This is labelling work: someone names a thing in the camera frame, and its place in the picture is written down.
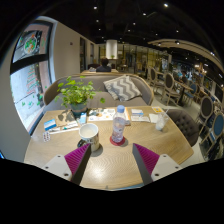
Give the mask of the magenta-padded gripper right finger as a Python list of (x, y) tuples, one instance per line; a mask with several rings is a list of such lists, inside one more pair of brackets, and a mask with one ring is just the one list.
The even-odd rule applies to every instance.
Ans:
[(144, 185), (181, 170), (181, 166), (167, 154), (158, 155), (136, 143), (133, 144), (132, 153)]

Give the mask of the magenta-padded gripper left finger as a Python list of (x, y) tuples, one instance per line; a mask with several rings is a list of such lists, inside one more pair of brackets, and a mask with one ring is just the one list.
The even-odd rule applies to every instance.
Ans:
[(56, 155), (42, 169), (76, 185), (81, 183), (88, 160), (91, 155), (91, 145), (81, 146), (67, 155)]

